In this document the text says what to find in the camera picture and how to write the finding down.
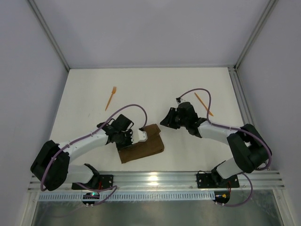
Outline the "brown cloth napkin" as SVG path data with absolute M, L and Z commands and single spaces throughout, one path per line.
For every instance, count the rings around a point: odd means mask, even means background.
M 156 155 L 164 151 L 165 147 L 160 136 L 161 130 L 158 125 L 148 125 L 144 128 L 144 131 L 148 136 L 146 141 L 138 142 L 130 145 L 129 147 L 124 147 L 121 148 L 121 150 L 118 150 L 122 164 Z

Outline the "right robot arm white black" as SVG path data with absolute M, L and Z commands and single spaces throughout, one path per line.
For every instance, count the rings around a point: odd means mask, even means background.
M 160 125 L 171 129 L 184 127 L 195 137 L 212 139 L 230 147 L 232 158 L 218 164 L 209 173 L 214 187 L 225 187 L 236 175 L 252 173 L 271 160 L 271 150 L 253 125 L 231 128 L 214 124 L 198 117 L 189 102 L 180 103 L 177 108 L 171 107 Z

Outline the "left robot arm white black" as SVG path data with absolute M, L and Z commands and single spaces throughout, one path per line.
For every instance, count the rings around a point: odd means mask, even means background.
M 56 143 L 47 141 L 33 161 L 30 171 L 42 183 L 42 190 L 54 191 L 64 183 L 72 183 L 72 189 L 82 187 L 103 188 L 102 176 L 91 164 L 73 165 L 72 162 L 98 147 L 115 143 L 117 148 L 132 145 L 134 123 L 124 115 L 101 122 L 96 130 L 74 141 Z

